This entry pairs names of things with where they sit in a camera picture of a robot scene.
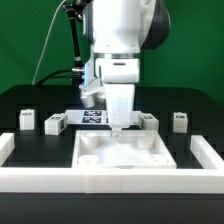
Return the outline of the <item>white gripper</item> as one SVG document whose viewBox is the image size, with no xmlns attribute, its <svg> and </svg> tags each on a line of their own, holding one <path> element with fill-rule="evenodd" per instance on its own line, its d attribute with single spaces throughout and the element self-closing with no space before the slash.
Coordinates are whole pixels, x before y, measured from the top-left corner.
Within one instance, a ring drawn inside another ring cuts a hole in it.
<svg viewBox="0 0 224 224">
<path fill-rule="evenodd" d="M 108 123 L 112 128 L 111 136 L 118 137 L 120 129 L 128 128 L 133 111 L 134 84 L 105 84 Z"/>
</svg>

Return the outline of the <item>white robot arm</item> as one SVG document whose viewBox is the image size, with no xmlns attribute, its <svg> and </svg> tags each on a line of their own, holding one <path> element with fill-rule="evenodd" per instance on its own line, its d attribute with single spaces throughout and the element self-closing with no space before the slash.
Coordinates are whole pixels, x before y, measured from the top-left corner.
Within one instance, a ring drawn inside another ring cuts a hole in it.
<svg viewBox="0 0 224 224">
<path fill-rule="evenodd" d="M 85 107 L 106 100 L 114 136 L 131 125 L 140 52 L 154 50 L 168 37 L 170 16 L 165 0 L 93 0 L 83 10 L 84 35 L 91 43 L 80 86 Z"/>
</svg>

